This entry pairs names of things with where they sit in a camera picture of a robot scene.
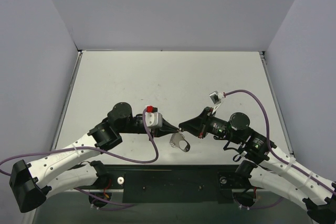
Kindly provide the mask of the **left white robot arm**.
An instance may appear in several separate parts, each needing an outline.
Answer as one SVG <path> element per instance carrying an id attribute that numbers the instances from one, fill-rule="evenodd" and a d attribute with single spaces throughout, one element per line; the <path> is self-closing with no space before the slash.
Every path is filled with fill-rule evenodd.
<path id="1" fill-rule="evenodd" d="M 24 161 L 24 155 L 17 157 L 9 185 L 20 212 L 26 213 L 64 190 L 91 185 L 102 188 L 108 184 L 109 177 L 101 162 L 75 166 L 100 154 L 109 154 L 122 143 L 122 134 L 146 134 L 153 143 L 156 137 L 178 132 L 156 107 L 149 105 L 142 114 L 134 116 L 131 106 L 120 102 L 101 123 L 67 147 L 41 154 L 40 159 L 29 163 Z"/>

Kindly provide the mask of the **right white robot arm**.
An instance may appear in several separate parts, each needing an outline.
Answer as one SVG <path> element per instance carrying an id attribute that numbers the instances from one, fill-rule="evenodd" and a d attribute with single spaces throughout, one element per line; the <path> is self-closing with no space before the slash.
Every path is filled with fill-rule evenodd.
<path id="1" fill-rule="evenodd" d="M 301 207 L 317 223 L 335 223 L 335 182 L 298 164 L 249 124 L 249 117 L 241 112 L 224 121 L 215 116 L 213 108 L 206 107 L 179 128 L 198 138 L 211 134 L 216 140 L 238 144 L 236 152 L 244 160 L 234 175 L 237 185 L 268 190 Z"/>

